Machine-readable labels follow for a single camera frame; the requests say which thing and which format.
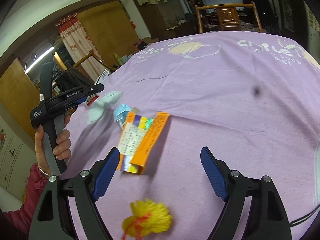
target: ceiling light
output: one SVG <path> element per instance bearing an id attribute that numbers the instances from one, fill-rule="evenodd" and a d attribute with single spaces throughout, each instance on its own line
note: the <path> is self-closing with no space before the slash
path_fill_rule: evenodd
<path id="1" fill-rule="evenodd" d="M 28 67 L 28 69 L 26 70 L 26 74 L 30 71 L 30 69 L 32 69 L 41 59 L 44 58 L 44 56 L 46 56 L 50 51 L 52 51 L 54 49 L 54 47 L 51 47 L 50 49 L 48 49 L 44 54 L 42 54 L 39 58 L 37 58 L 31 65 L 30 67 Z"/>

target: black cord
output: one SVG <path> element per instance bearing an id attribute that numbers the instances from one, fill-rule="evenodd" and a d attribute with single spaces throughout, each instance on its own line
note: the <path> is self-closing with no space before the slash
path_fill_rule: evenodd
<path id="1" fill-rule="evenodd" d="M 320 204 L 317 205 L 317 207 L 313 211 L 311 211 L 309 214 L 292 221 L 290 223 L 290 227 L 293 228 L 293 227 L 295 227 L 297 225 L 300 225 L 301 223 L 303 223 L 307 219 L 309 219 L 319 209 L 319 207 L 320 207 Z"/>

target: maroon jacket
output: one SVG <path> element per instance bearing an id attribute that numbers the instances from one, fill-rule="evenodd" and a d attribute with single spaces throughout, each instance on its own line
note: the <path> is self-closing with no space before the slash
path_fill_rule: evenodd
<path id="1" fill-rule="evenodd" d="M 28 239 L 33 213 L 46 183 L 47 179 L 39 171 L 38 164 L 33 164 L 27 184 L 27 196 L 22 207 L 13 212 L 0 212 L 0 239 Z"/>

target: silver screw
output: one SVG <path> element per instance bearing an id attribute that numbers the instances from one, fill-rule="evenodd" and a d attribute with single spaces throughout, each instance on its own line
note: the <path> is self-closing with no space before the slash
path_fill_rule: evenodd
<path id="1" fill-rule="evenodd" d="M 271 178 L 269 176 L 263 176 L 263 180 L 265 182 L 270 182 L 271 181 Z"/>
<path id="2" fill-rule="evenodd" d="M 233 177 L 239 177 L 240 172 L 239 172 L 239 171 L 236 171 L 236 170 L 233 170 L 233 171 L 231 171 L 231 175 L 232 175 Z"/>
<path id="3" fill-rule="evenodd" d="M 50 182 L 55 182 L 55 181 L 56 181 L 56 179 L 57 179 L 57 177 L 56 177 L 56 176 L 51 176 L 51 177 L 49 178 L 49 181 L 50 181 Z"/>
<path id="4" fill-rule="evenodd" d="M 87 170 L 84 170 L 84 171 L 81 171 L 80 172 L 80 176 L 81 177 L 86 177 L 86 176 L 88 176 L 89 175 L 89 171 L 87 171 Z"/>

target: purple tablecloth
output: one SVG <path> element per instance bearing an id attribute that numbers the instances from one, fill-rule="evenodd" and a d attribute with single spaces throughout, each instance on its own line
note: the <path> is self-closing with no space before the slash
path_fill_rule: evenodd
<path id="1" fill-rule="evenodd" d="M 108 230 L 120 239 L 129 203 L 150 198 L 163 202 L 171 228 L 148 239 L 206 240 L 223 208 L 200 163 L 208 146 L 217 159 L 245 176 L 269 175 L 283 200 L 289 221 L 319 202 L 320 66 L 295 41 L 252 32 L 216 32 L 150 45 L 105 81 L 104 95 L 121 99 L 97 123 L 88 124 L 82 104 L 67 128 L 72 157 L 62 177 L 90 169 L 116 146 L 120 136 L 112 111 L 137 107 L 146 117 L 171 114 L 153 148 L 146 171 L 116 171 L 97 202 Z M 245 203 L 235 239 L 244 230 Z M 73 214 L 76 207 L 71 201 Z M 292 229 L 299 239 L 313 218 Z M 74 214 L 79 239 L 85 239 Z"/>

